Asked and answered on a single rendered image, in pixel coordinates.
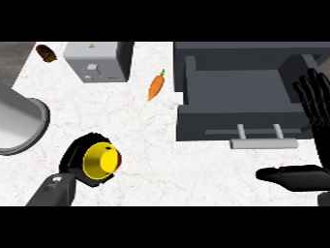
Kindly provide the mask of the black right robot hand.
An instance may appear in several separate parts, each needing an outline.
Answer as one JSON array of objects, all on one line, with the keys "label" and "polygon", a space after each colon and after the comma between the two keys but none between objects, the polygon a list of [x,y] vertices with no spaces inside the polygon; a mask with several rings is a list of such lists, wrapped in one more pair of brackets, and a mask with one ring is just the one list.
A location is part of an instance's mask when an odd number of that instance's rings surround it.
[{"label": "black right robot hand", "polygon": [[316,69],[294,83],[306,110],[322,166],[266,168],[257,179],[279,184],[292,192],[330,191],[330,81]]}]

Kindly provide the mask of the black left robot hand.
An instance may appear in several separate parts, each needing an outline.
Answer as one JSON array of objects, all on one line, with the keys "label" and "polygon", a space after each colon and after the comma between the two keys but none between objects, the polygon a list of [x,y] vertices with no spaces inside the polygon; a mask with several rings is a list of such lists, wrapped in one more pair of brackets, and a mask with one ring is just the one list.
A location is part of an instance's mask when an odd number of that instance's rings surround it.
[{"label": "black left robot hand", "polygon": [[80,137],[73,143],[65,152],[64,158],[60,164],[60,173],[71,173],[74,178],[83,182],[91,187],[98,187],[102,183],[105,183],[113,177],[114,173],[101,180],[91,179],[83,172],[83,156],[93,144],[98,142],[108,142],[111,141],[98,133],[89,133],[83,137]]}]

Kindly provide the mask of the yellow cup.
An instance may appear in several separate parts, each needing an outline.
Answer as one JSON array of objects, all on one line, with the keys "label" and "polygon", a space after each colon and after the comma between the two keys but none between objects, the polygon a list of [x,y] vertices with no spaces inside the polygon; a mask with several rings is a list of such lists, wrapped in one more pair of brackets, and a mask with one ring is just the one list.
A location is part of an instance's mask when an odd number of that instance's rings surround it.
[{"label": "yellow cup", "polygon": [[83,156],[83,172],[91,179],[105,179],[121,164],[121,155],[108,142],[98,142],[88,149]]}]

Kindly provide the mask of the dark grey open drawer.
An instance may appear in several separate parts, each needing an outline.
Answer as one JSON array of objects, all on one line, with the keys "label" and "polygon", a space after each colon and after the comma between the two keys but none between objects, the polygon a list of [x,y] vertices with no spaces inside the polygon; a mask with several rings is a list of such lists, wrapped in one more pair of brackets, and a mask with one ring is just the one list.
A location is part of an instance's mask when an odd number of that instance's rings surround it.
[{"label": "dark grey open drawer", "polygon": [[310,54],[292,55],[279,69],[198,71],[197,58],[186,57],[188,99],[182,113],[303,112],[291,86],[309,68]]}]

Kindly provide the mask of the large grey cylinder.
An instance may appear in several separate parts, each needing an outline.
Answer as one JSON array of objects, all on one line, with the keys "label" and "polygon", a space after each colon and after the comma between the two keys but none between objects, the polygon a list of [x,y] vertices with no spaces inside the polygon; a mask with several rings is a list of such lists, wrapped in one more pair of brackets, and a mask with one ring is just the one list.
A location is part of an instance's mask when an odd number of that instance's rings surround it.
[{"label": "large grey cylinder", "polygon": [[0,155],[27,151],[42,139],[51,123],[51,110],[0,82]]}]

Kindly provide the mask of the orange carrot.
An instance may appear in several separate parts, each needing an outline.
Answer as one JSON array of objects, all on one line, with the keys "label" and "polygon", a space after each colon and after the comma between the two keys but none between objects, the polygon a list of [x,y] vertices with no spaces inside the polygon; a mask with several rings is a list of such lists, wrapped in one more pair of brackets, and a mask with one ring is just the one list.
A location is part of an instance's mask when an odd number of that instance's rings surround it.
[{"label": "orange carrot", "polygon": [[149,87],[148,100],[152,100],[155,96],[160,94],[164,84],[166,84],[166,72],[161,72],[154,78],[154,81]]}]

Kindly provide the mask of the dark grey cabinet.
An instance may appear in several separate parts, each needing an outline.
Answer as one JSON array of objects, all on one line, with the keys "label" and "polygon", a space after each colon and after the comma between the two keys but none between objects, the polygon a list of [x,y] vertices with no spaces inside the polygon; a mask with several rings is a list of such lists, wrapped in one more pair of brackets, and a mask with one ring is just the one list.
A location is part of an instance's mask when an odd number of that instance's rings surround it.
[{"label": "dark grey cabinet", "polygon": [[175,42],[175,91],[183,91],[185,60],[200,71],[276,70],[291,55],[310,55],[317,65],[330,57],[330,42]]}]

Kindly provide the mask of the grey toaster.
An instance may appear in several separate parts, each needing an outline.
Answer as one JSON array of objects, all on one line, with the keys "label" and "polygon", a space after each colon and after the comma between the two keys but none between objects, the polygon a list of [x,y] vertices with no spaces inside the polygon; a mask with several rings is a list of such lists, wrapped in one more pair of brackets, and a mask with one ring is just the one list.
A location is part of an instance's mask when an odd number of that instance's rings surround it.
[{"label": "grey toaster", "polygon": [[133,42],[68,42],[65,60],[85,83],[127,82]]}]

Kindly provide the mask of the brown bread roll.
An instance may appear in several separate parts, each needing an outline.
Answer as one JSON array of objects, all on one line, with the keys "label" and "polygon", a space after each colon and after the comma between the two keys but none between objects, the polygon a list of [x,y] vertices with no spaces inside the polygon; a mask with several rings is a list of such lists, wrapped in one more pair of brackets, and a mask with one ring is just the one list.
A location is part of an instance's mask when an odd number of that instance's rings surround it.
[{"label": "brown bread roll", "polygon": [[45,62],[51,63],[58,59],[52,48],[49,48],[46,45],[39,45],[36,47],[36,51],[37,51]]}]

